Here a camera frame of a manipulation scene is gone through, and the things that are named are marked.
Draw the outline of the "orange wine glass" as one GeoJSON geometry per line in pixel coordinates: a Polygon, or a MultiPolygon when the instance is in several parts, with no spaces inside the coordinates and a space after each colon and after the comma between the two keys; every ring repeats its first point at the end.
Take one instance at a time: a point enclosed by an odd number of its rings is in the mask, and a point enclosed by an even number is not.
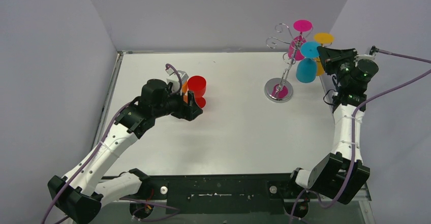
{"type": "Polygon", "coordinates": [[[183,83],[182,88],[181,88],[181,94],[182,94],[182,98],[184,102],[188,102],[188,84],[187,84],[187,80],[183,83]]]}

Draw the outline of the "yellow wine glass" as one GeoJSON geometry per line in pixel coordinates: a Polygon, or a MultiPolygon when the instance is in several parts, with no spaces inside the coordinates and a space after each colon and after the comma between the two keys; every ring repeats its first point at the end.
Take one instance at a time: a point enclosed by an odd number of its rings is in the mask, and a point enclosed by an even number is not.
{"type": "MultiPolygon", "coordinates": [[[[330,46],[333,43],[334,36],[332,34],[329,34],[329,33],[317,33],[314,35],[314,40],[317,43],[320,43],[320,46],[326,47],[326,46],[330,46]]],[[[316,62],[316,65],[317,65],[316,76],[318,77],[318,76],[323,75],[325,72],[324,72],[323,66],[321,65],[320,58],[316,57],[316,58],[314,58],[314,61],[316,62]]]]}

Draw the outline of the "red wine glass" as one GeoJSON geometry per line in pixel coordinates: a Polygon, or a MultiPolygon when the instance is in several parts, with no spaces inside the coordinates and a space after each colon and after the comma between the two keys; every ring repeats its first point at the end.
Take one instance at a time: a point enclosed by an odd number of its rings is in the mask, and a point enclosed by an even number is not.
{"type": "Polygon", "coordinates": [[[194,93],[195,101],[200,108],[204,108],[206,100],[203,97],[206,92],[206,80],[202,76],[192,76],[188,82],[188,90],[194,93]]]}

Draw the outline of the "blue wine glass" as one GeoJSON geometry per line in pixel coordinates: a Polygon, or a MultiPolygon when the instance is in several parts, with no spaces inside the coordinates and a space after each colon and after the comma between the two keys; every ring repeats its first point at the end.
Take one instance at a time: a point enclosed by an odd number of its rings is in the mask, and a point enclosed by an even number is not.
{"type": "Polygon", "coordinates": [[[300,52],[304,57],[298,64],[296,69],[296,78],[301,83],[311,83],[315,80],[317,74],[317,63],[314,60],[319,57],[318,47],[320,43],[315,41],[305,42],[300,52]]]}

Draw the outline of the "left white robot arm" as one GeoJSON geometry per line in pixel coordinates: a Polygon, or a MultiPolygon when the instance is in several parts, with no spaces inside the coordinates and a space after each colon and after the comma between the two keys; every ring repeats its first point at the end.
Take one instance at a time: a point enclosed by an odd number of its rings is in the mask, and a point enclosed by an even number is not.
{"type": "Polygon", "coordinates": [[[62,177],[53,176],[48,189],[54,205],[75,223],[90,223],[105,205],[122,197],[150,196],[154,187],[149,176],[131,169],[114,179],[101,182],[117,159],[149,129],[157,118],[171,115],[192,121],[203,113],[192,92],[187,99],[172,93],[173,84],[150,79],[141,95],[123,106],[113,117],[102,140],[74,169],[62,177]]]}

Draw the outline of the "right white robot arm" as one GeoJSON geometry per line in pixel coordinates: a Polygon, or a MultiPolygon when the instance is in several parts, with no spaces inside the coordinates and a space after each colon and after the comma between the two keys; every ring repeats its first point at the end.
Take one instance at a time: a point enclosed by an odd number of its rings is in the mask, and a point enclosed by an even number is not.
{"type": "Polygon", "coordinates": [[[370,176],[360,153],[360,128],[366,110],[365,92],[379,67],[373,55],[359,55],[354,48],[319,46],[317,52],[325,73],[335,77],[333,146],[313,169],[297,168],[286,190],[293,198],[301,197],[308,190],[348,204],[370,176]]]}

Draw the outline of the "pink wine glass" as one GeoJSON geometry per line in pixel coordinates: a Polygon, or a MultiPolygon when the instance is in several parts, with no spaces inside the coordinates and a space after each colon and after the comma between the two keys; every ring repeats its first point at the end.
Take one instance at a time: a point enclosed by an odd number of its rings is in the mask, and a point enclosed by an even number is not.
{"type": "Polygon", "coordinates": [[[293,29],[298,32],[296,37],[291,36],[292,41],[289,46],[288,57],[292,61],[299,61],[304,59],[300,49],[306,42],[306,38],[313,31],[313,24],[306,19],[300,19],[293,23],[293,29]]]}

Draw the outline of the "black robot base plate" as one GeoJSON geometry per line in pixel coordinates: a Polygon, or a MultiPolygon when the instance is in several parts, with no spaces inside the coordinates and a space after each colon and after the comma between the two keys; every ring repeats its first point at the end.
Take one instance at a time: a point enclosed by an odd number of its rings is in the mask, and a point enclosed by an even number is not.
{"type": "Polygon", "coordinates": [[[301,191],[289,173],[153,175],[133,196],[166,201],[182,214],[283,214],[301,191]]]}

